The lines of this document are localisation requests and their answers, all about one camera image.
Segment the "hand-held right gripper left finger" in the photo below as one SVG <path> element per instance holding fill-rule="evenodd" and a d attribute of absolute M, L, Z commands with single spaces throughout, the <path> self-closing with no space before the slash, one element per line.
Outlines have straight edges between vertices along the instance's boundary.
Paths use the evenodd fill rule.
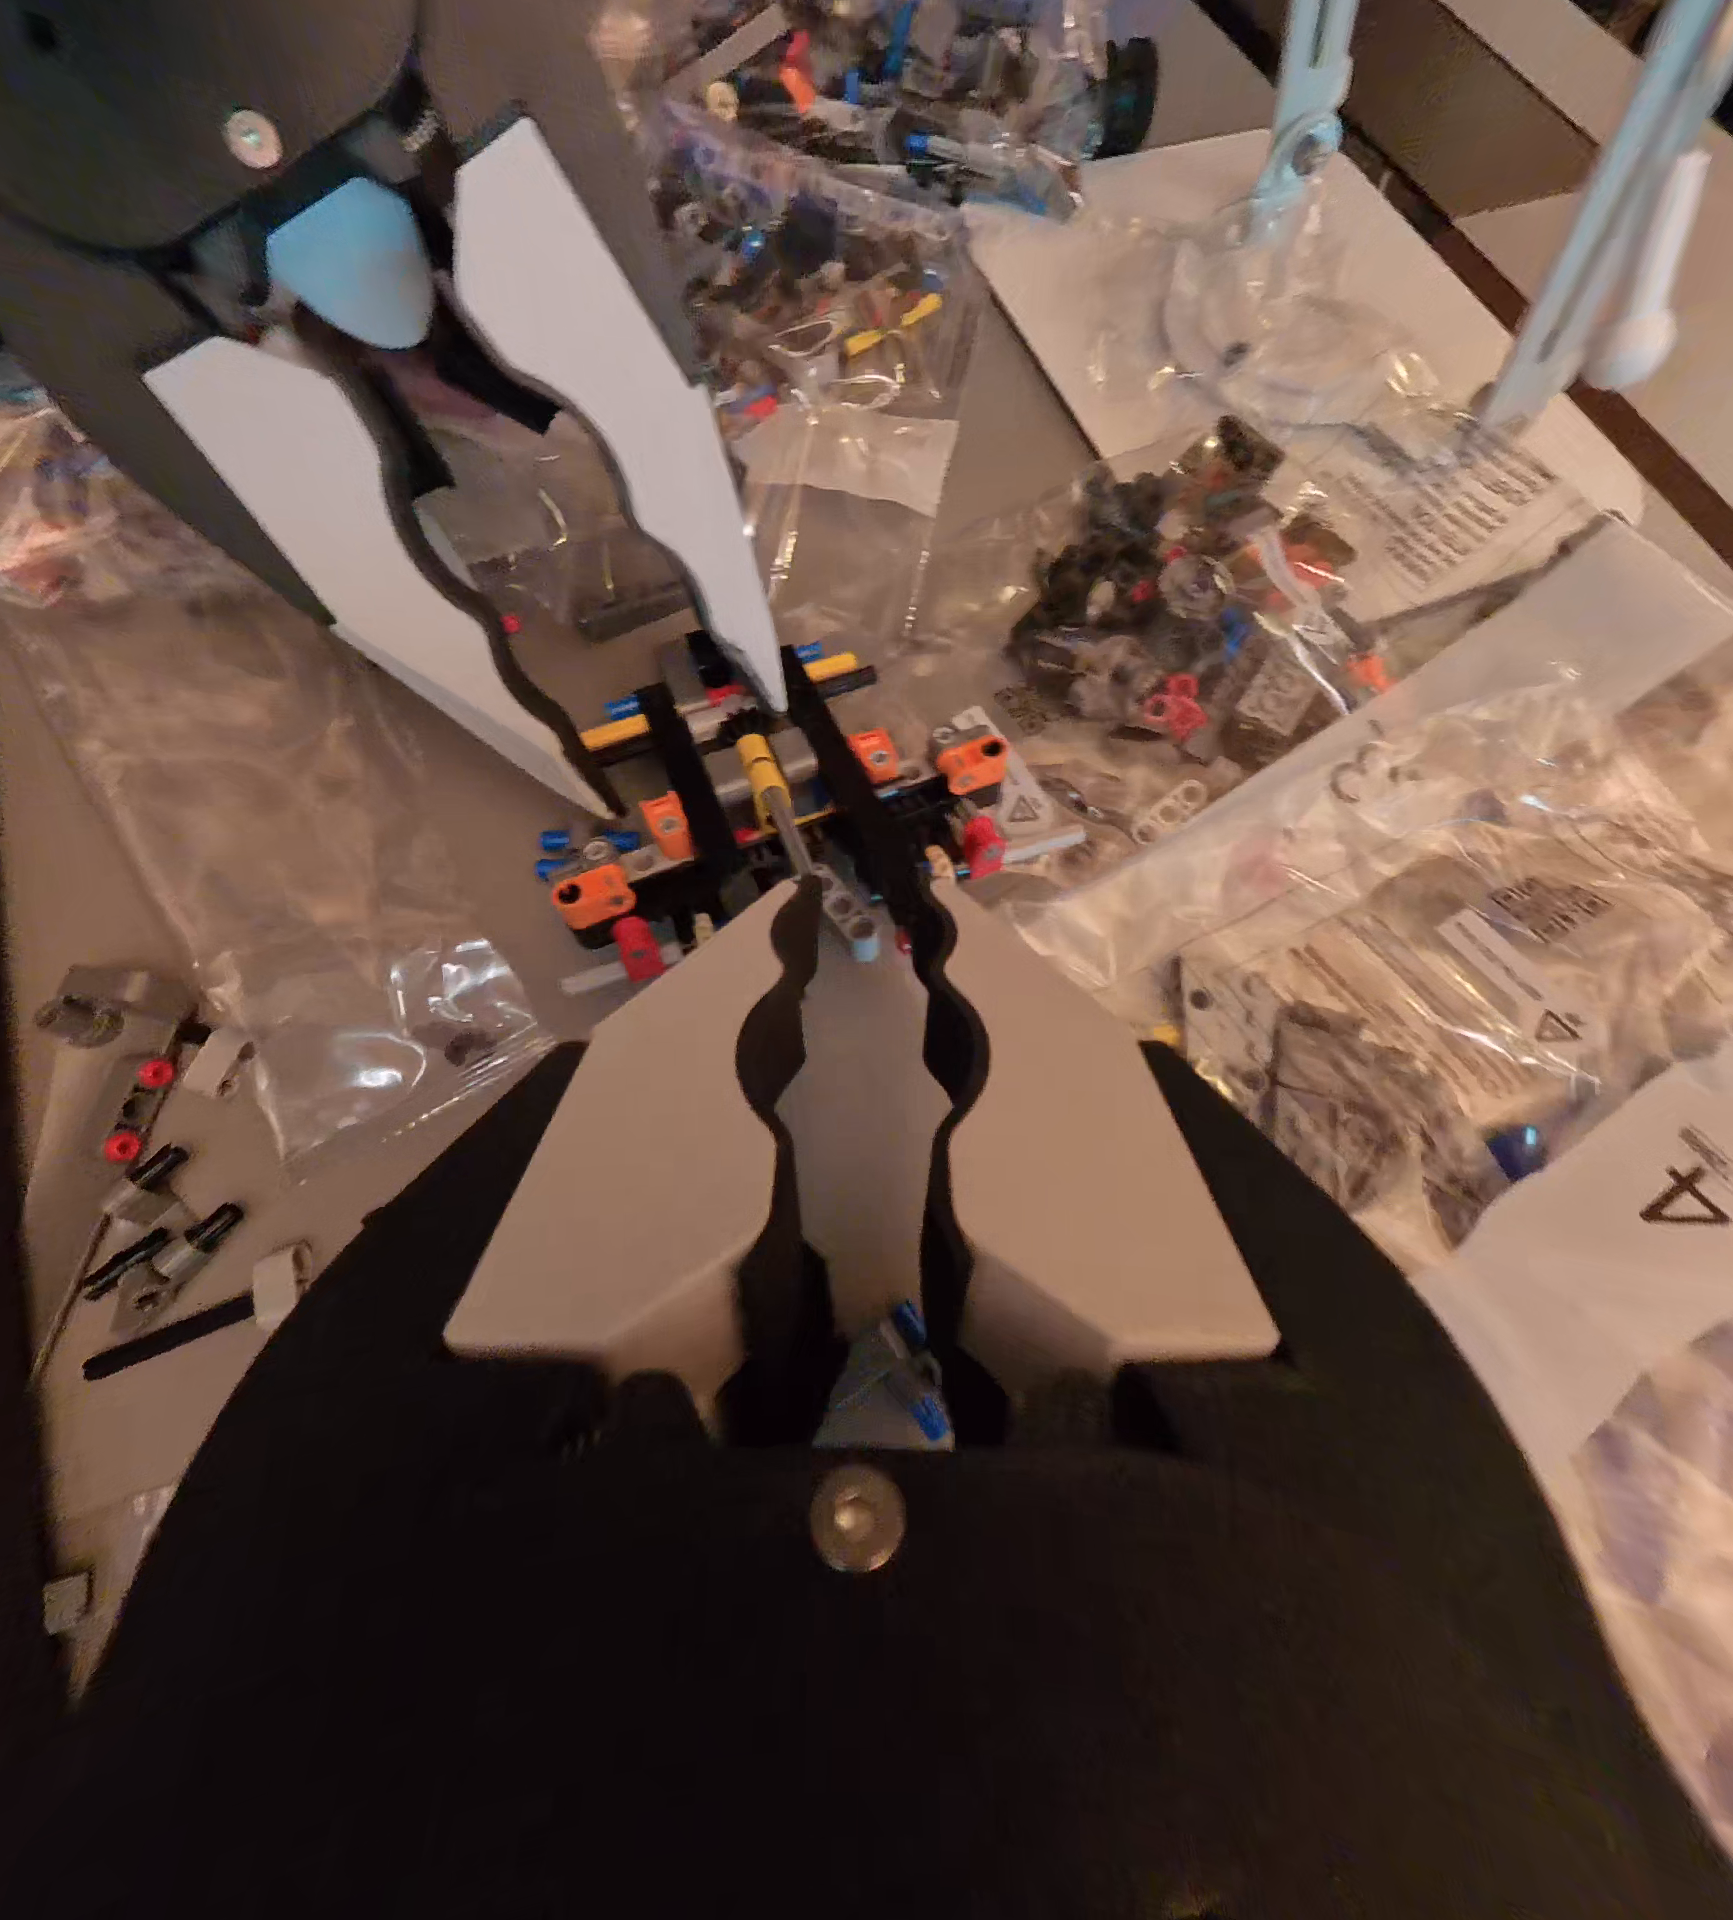
<path fill-rule="evenodd" d="M 820 929 L 818 885 L 786 879 L 594 1031 L 453 1308 L 450 1352 L 669 1375 L 739 1441 L 810 1436 L 828 1280 L 779 1103 L 806 1063 Z"/>

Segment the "small clear bag of lego parts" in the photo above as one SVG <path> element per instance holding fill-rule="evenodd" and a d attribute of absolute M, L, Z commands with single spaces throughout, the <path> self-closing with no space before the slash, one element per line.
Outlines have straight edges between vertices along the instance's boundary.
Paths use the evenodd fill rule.
<path fill-rule="evenodd" d="M 319 637 L 252 571 L 155 502 L 0 351 L 0 629 Z"/>

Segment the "metal booklet stand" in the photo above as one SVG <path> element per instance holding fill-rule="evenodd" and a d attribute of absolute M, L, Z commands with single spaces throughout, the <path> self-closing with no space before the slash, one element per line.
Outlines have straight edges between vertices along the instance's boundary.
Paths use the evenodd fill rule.
<path fill-rule="evenodd" d="M 1354 2 L 1287 5 L 1270 139 L 1242 204 L 1248 244 L 1291 240 L 1341 147 L 1356 17 Z M 1604 392 L 1645 383 L 1674 348 L 1672 294 L 1709 174 L 1702 132 L 1733 86 L 1733 2 L 1672 2 L 1648 46 L 1552 271 L 1467 414 L 1478 433 L 1516 433 L 1575 379 Z"/>

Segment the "white paper sheet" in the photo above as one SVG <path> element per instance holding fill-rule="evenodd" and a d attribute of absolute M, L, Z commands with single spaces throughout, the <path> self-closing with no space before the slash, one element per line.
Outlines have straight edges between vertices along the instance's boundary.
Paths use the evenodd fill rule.
<path fill-rule="evenodd" d="M 998 204 L 969 214 L 998 304 L 1093 459 L 1119 475 L 1212 420 L 1207 387 L 1174 369 L 1160 309 L 1179 237 L 1242 201 L 1264 147 L 1264 130 L 1241 130 L 1093 163 L 1063 223 Z M 1321 214 L 1339 292 L 1390 325 L 1431 396 L 1470 399 L 1506 357 L 1509 330 L 1352 163 L 1330 167 Z"/>

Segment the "striped clear bag of lego parts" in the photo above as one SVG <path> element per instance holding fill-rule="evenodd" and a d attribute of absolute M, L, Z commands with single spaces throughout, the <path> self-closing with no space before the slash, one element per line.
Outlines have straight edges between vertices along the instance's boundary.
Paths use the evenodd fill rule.
<path fill-rule="evenodd" d="M 859 183 L 1065 220 L 1091 163 L 1107 3 L 633 3 L 598 36 L 629 95 Z"/>

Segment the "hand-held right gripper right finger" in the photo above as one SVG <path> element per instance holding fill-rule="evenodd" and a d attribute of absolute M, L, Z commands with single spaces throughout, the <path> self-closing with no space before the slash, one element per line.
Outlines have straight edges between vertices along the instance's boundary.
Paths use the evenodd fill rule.
<path fill-rule="evenodd" d="M 1143 1043 L 963 886 L 911 929 L 925 1066 L 922 1315 L 951 1439 L 998 1445 L 1035 1398 L 1281 1344 Z"/>

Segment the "large labelled bag of lego parts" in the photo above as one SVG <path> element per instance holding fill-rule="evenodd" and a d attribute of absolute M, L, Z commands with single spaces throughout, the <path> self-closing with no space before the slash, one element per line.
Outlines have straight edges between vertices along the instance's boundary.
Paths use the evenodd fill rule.
<path fill-rule="evenodd" d="M 1413 1277 L 1733 1855 L 1733 605 L 1598 537 L 1020 919 Z"/>

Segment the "flat empty clear bag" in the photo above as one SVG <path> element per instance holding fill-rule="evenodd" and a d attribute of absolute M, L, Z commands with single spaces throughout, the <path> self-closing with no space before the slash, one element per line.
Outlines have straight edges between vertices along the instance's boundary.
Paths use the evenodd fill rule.
<path fill-rule="evenodd" d="M 421 1133 L 553 1048 L 370 660 L 266 590 L 0 598 L 0 640 L 206 1006 L 252 1040 L 290 1170 Z"/>

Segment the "black lego tire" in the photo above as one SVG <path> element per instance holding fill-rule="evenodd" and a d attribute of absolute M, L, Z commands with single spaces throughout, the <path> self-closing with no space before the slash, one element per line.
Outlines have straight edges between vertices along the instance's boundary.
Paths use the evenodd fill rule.
<path fill-rule="evenodd" d="M 1091 159 L 1143 149 L 1158 106 L 1160 56 L 1148 36 L 1107 40 L 1093 90 Z"/>

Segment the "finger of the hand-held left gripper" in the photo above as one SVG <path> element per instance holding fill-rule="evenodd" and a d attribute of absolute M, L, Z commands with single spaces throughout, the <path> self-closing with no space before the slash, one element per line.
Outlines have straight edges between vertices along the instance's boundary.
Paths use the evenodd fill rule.
<path fill-rule="evenodd" d="M 416 508 L 406 442 L 362 371 L 302 337 L 206 337 L 143 375 L 330 632 L 566 803 L 623 803 L 521 667 L 493 602 Z"/>
<path fill-rule="evenodd" d="M 517 117 L 455 174 L 453 290 L 507 375 L 578 414 L 623 505 L 772 713 L 781 649 L 711 392 L 682 362 L 547 146 Z"/>

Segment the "scattered loose lego pieces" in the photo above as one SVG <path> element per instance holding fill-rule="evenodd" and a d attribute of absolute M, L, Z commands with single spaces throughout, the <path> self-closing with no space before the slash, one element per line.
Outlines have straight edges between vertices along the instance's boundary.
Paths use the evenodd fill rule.
<path fill-rule="evenodd" d="M 86 1379 L 110 1379 L 213 1332 L 276 1331 L 317 1260 L 296 1241 L 253 1260 L 211 1305 L 186 1305 L 250 1222 L 236 1200 L 195 1198 L 193 1115 L 250 1079 L 253 1043 L 210 1019 L 185 980 L 123 963 L 71 965 L 34 1013 L 55 1060 L 31 1146 L 20 1234 L 39 1389 L 78 1313 L 107 1310 Z"/>

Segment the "small lego piece blue pins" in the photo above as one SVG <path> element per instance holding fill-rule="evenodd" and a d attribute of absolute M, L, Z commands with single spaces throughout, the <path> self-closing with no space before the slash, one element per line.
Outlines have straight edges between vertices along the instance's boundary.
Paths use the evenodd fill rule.
<path fill-rule="evenodd" d="M 915 1300 L 862 1331 L 830 1385 L 815 1445 L 827 1448 L 951 1450 L 944 1370 Z"/>

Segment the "multicolour lego assembly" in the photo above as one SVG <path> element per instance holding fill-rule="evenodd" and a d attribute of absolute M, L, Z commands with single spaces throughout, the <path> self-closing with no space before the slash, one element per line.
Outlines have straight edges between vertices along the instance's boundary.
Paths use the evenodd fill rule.
<path fill-rule="evenodd" d="M 897 718 L 879 667 L 798 651 L 772 713 L 707 637 L 662 652 L 662 681 L 611 701 L 584 744 L 625 781 L 616 824 L 543 831 L 537 876 L 579 960 L 569 999 L 674 970 L 778 882 L 813 874 L 828 942 L 859 963 L 908 936 L 897 876 L 1015 874 L 1084 833 L 985 706 Z"/>

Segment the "clear bag of black lego parts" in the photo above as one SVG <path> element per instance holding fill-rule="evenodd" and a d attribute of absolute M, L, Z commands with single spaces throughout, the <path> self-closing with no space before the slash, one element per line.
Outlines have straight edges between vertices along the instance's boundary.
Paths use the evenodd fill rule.
<path fill-rule="evenodd" d="M 1437 402 L 1291 443 L 1221 416 L 1163 467 L 1088 475 L 1070 519 L 1004 642 L 1012 727 L 1246 771 L 1628 523 Z"/>

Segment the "clear bag with white disc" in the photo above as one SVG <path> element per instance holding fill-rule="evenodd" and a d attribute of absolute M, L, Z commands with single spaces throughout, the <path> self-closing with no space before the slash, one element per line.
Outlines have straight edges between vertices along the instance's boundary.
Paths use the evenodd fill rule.
<path fill-rule="evenodd" d="M 1344 292 L 1330 242 L 1252 240 L 1246 220 L 1119 227 L 1083 337 L 1088 392 L 1153 420 L 1216 409 L 1315 435 L 1446 399 L 1408 331 Z"/>

